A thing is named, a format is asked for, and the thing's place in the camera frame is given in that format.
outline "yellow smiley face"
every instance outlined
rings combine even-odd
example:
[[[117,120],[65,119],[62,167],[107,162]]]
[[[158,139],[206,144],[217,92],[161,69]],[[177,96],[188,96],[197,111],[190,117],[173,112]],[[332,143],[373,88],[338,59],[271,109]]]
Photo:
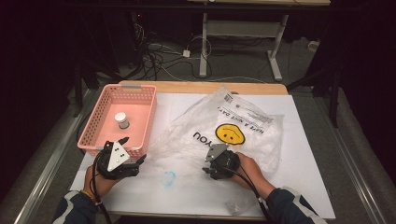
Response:
[[[234,124],[221,124],[216,129],[216,136],[219,140],[231,144],[231,145],[241,145],[245,143],[245,136]]]

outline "jacket sleeve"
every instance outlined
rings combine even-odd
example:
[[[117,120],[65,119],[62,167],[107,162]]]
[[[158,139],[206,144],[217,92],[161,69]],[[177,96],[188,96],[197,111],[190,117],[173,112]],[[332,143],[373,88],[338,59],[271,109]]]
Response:
[[[289,188],[273,190],[266,200],[276,223],[327,223],[297,191]]]
[[[53,223],[95,223],[97,211],[90,197],[70,191],[59,202]]]

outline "white bottle cap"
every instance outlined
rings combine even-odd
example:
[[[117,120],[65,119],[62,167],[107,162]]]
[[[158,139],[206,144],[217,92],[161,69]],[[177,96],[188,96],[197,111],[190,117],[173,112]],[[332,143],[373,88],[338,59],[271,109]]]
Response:
[[[118,122],[118,123],[122,123],[126,120],[126,114],[123,112],[120,112],[118,114],[116,114],[116,117],[114,117],[114,119]]]

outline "small clear plastic object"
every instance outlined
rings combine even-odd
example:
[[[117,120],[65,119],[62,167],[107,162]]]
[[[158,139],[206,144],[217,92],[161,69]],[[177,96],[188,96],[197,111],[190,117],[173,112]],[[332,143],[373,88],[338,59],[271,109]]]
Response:
[[[119,123],[119,126],[121,129],[126,129],[129,127],[129,121],[126,119],[126,114],[123,112],[120,112],[116,114],[114,119]]]

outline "clear plastic bag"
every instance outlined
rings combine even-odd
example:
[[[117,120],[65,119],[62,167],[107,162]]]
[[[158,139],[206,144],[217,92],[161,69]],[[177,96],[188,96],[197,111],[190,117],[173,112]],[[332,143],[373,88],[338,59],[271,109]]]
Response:
[[[258,201],[251,190],[235,188],[233,196],[226,202],[228,211],[233,216],[239,216]]]
[[[184,172],[201,173],[209,146],[224,143],[217,130],[224,125],[244,139],[228,149],[254,158],[266,176],[278,166],[283,136],[283,115],[267,115],[254,104],[232,95],[225,87],[208,94],[171,122],[150,145],[152,159],[175,157],[189,161]]]

